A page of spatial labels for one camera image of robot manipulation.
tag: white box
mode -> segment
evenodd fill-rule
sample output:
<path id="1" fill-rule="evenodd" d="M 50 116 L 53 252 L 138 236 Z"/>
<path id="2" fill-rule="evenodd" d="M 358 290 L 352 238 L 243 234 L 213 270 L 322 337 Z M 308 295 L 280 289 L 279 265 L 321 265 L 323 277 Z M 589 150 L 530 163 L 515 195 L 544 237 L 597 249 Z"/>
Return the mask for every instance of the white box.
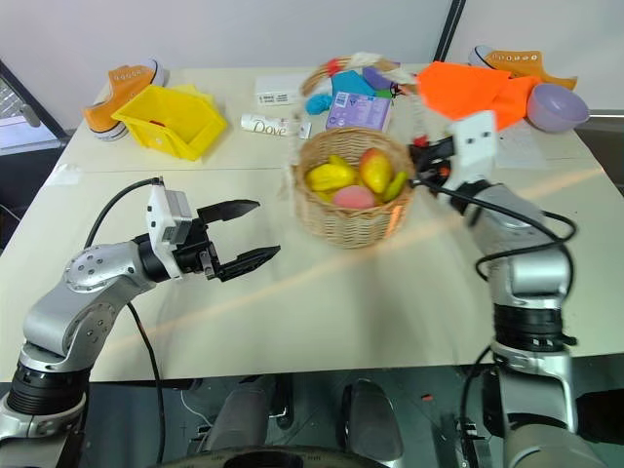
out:
<path id="1" fill-rule="evenodd" d="M 299 91 L 309 73 L 263 75 L 255 78 L 255 101 L 259 105 L 296 104 L 302 101 Z M 332 81 L 324 80 L 313 94 L 331 94 Z"/>

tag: teal plastic object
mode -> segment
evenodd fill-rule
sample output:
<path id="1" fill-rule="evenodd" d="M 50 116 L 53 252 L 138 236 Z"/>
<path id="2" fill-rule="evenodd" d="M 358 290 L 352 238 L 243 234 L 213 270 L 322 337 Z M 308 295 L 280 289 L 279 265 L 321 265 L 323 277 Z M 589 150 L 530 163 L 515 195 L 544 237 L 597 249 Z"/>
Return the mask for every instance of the teal plastic object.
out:
<path id="1" fill-rule="evenodd" d="M 358 72 L 354 70 L 337 73 L 331 78 L 332 93 L 337 92 L 355 93 L 357 95 L 374 96 L 374 89 Z"/>
<path id="2" fill-rule="evenodd" d="M 314 95 L 305 103 L 305 110 L 310 115 L 319 115 L 332 108 L 330 95 Z"/>

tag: white paper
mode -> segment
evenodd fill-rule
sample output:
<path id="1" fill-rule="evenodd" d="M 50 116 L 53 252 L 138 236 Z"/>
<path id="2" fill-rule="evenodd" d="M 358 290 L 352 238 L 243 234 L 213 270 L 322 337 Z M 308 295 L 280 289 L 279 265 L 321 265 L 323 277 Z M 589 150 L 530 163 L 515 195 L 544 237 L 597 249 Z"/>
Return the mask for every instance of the white paper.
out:
<path id="1" fill-rule="evenodd" d="M 496 167 L 504 169 L 548 169 L 548 162 L 525 120 L 506 128 L 498 134 Z"/>
<path id="2" fill-rule="evenodd" d="M 49 185 L 76 185 L 82 178 L 82 169 L 75 164 L 61 164 L 52 170 L 52 173 L 44 183 Z"/>

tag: yellow plastic crate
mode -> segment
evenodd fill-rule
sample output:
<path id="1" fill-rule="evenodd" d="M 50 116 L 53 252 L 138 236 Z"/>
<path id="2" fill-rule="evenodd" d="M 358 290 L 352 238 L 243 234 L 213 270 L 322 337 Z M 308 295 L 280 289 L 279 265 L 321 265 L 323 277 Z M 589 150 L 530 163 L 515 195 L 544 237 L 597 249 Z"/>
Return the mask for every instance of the yellow plastic crate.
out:
<path id="1" fill-rule="evenodd" d="M 195 161 L 225 130 L 211 96 L 150 85 L 112 115 L 141 145 Z"/>

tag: robotic arm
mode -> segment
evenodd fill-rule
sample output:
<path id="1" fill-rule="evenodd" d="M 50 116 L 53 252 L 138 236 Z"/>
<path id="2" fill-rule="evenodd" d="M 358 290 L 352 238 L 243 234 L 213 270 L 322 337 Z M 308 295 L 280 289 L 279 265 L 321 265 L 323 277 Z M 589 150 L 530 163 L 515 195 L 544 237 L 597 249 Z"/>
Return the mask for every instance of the robotic arm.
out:
<path id="1" fill-rule="evenodd" d="M 258 206 L 250 200 L 224 202 L 193 218 L 184 193 L 167 190 L 161 181 L 152 185 L 147 234 L 89 247 L 72 258 L 58 284 L 26 316 L 26 342 L 12 388 L 0 401 L 0 454 L 9 440 L 69 432 L 84 408 L 96 358 L 119 311 L 134 297 L 187 273 L 228 281 L 272 258 L 279 246 L 221 264 L 206 232 L 210 222 Z"/>
<path id="2" fill-rule="evenodd" d="M 492 258 L 485 277 L 495 331 L 490 346 L 495 367 L 484 382 L 487 429 L 505 438 L 508 468 L 603 467 L 574 434 L 576 406 L 567 346 L 576 340 L 563 333 L 562 320 L 571 257 L 563 243 L 554 244 L 536 228 L 543 224 L 542 211 L 506 186 L 488 182 L 496 152 L 493 113 L 456 122 L 451 132 L 452 144 L 446 141 L 438 153 L 420 151 L 416 165 L 420 182 L 464 217 L 476 245 L 485 258 Z M 478 202 L 503 207 L 531 223 Z M 511 253 L 519 249 L 525 253 Z"/>

